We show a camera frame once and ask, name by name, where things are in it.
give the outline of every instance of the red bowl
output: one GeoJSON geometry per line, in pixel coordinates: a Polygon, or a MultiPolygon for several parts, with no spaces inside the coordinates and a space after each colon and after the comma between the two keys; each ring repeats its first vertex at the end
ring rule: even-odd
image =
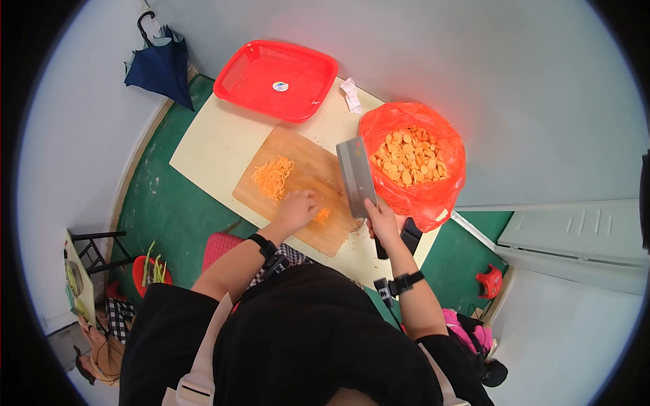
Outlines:
{"type": "MultiPolygon", "coordinates": [[[[142,287],[142,274],[144,273],[144,260],[146,259],[146,255],[141,255],[135,259],[133,262],[133,270],[131,273],[133,274],[133,284],[135,285],[135,288],[138,290],[138,293],[140,296],[144,297],[144,294],[147,292],[147,288],[142,287]]],[[[149,258],[149,261],[152,264],[155,264],[155,259],[154,258],[149,258]]],[[[164,262],[161,260],[158,260],[158,264],[160,266],[164,266],[164,262]]],[[[169,268],[165,271],[164,274],[164,282],[168,285],[173,285],[172,282],[172,275],[169,272],[169,268]]]]}

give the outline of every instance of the white cabinet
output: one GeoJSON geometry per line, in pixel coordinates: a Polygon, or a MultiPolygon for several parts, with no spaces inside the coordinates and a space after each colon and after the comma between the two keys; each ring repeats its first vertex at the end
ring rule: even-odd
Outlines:
{"type": "Polygon", "coordinates": [[[495,252],[521,268],[619,292],[645,292],[649,261],[637,199],[515,212],[495,252]]]}

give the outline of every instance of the black umbrella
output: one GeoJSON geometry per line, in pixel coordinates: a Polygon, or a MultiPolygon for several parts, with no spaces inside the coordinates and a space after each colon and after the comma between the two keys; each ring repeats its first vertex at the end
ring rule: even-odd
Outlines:
{"type": "Polygon", "coordinates": [[[188,53],[185,39],[165,25],[161,28],[161,37],[153,37],[159,44],[154,45],[140,24],[144,16],[151,16],[153,19],[155,14],[153,11],[147,11],[138,18],[138,28],[146,46],[141,51],[133,51],[133,61],[130,65],[126,64],[124,83],[165,95],[194,111],[187,84],[188,53]]]}

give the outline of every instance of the red plastic bag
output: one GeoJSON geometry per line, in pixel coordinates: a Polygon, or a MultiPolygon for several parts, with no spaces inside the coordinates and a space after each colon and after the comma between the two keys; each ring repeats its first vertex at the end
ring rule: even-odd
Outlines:
{"type": "Polygon", "coordinates": [[[370,163],[370,173],[377,194],[386,204],[395,213],[412,217],[417,228],[426,233],[449,219],[456,198],[465,186],[465,147],[460,135],[440,114],[420,103],[386,103],[367,112],[359,122],[359,135],[367,154],[372,155],[388,133],[411,125],[425,129],[437,140],[449,179],[402,188],[373,163],[370,163]]]}

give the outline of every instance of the bag of carrot slices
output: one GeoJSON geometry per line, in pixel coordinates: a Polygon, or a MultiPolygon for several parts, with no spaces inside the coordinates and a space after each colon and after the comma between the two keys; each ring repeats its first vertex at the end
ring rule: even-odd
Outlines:
{"type": "Polygon", "coordinates": [[[451,124],[419,103],[386,103],[361,117],[377,194],[426,233],[451,216],[465,185],[465,147],[451,124]]]}

